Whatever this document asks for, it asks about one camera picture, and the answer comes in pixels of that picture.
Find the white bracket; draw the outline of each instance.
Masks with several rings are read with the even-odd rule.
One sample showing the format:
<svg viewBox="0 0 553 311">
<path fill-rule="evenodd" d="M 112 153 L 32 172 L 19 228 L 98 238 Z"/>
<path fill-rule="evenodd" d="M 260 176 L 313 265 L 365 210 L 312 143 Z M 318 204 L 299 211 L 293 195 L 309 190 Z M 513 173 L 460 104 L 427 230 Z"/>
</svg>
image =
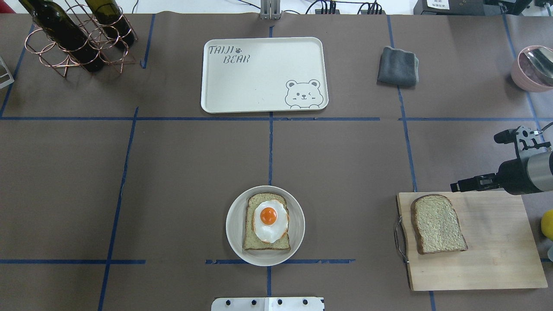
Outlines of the white bracket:
<svg viewBox="0 0 553 311">
<path fill-rule="evenodd" d="M 211 311 L 324 311 L 323 297 L 217 298 Z"/>
<path fill-rule="evenodd" d="M 13 83 L 13 76 L 9 72 L 8 65 L 0 57 L 0 89 Z"/>
<path fill-rule="evenodd" d="M 261 19 L 280 19 L 280 0 L 261 0 Z"/>
</svg>

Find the fried egg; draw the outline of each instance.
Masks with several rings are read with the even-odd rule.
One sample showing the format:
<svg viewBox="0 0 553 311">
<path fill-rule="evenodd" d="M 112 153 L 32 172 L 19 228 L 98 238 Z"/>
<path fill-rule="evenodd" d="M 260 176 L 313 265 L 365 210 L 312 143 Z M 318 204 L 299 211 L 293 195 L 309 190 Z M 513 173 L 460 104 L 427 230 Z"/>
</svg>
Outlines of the fried egg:
<svg viewBox="0 0 553 311">
<path fill-rule="evenodd" d="M 289 216 L 278 200 L 262 202 L 253 213 L 253 232 L 265 243 L 274 243 L 288 232 Z"/>
</svg>

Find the egg white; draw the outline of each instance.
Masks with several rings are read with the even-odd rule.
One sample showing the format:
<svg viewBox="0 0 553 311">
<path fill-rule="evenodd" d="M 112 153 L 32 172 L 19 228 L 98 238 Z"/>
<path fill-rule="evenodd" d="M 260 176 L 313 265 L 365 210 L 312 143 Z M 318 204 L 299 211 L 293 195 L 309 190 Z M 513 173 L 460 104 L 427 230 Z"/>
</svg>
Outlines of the egg white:
<svg viewBox="0 0 553 311">
<path fill-rule="evenodd" d="M 261 212 L 265 208 L 273 208 L 276 211 L 276 221 L 272 225 L 266 225 L 261 221 Z M 274 243 L 288 231 L 288 213 L 278 200 L 262 202 L 253 213 L 253 231 L 257 237 L 265 243 Z"/>
</svg>

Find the folded towel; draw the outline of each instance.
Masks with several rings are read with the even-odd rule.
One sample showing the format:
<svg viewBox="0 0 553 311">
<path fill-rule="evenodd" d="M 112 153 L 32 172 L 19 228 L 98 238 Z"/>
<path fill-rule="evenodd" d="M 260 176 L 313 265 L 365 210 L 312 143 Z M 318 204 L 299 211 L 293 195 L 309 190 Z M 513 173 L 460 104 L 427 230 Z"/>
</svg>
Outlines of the folded towel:
<svg viewBox="0 0 553 311">
<path fill-rule="evenodd" d="M 419 59 L 412 52 L 386 46 L 380 56 L 377 80 L 400 86 L 414 86 L 419 82 Z"/>
</svg>

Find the bread crust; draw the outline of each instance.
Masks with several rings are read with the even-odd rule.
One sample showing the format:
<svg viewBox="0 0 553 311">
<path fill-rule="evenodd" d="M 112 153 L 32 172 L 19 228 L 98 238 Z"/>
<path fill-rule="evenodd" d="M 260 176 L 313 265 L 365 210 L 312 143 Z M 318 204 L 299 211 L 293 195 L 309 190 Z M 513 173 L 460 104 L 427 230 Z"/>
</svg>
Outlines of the bread crust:
<svg viewBox="0 0 553 311">
<path fill-rule="evenodd" d="M 436 252 L 425 252 L 424 251 L 424 248 L 423 248 L 423 245 L 424 245 L 424 237 L 420 234 L 420 231 L 419 231 L 419 227 L 417 225 L 417 213 L 416 213 L 416 209 L 415 209 L 415 205 L 416 203 L 421 200 L 422 198 L 425 198 L 427 196 L 439 196 L 439 197 L 442 197 L 442 198 L 445 198 L 451 205 L 451 208 L 453 209 L 453 212 L 455 213 L 455 218 L 457 220 L 457 223 L 459 224 L 459 228 L 461 228 L 461 223 L 459 222 L 459 216 L 457 215 L 457 212 L 455 211 L 455 208 L 453 208 L 453 203 L 451 202 L 451 200 L 444 196 L 444 195 L 441 195 L 441 194 L 427 194 L 427 195 L 423 195 L 421 196 L 420 198 L 416 199 L 413 201 L 413 203 L 411 203 L 411 224 L 413 226 L 413 229 L 415 230 L 415 240 L 416 240 L 416 250 L 419 254 L 421 255 L 425 255 L 425 254 L 435 254 L 435 253 L 442 253 L 442 252 L 456 252 L 456 251 L 466 251 L 468 250 L 468 245 L 467 245 L 467 241 L 465 240 L 465 236 L 463 236 L 463 233 L 461 232 L 461 237 L 463 238 L 463 242 L 465 243 L 465 248 L 464 249 L 460 249 L 460 250 L 451 250 L 451 251 L 436 251 Z"/>
</svg>

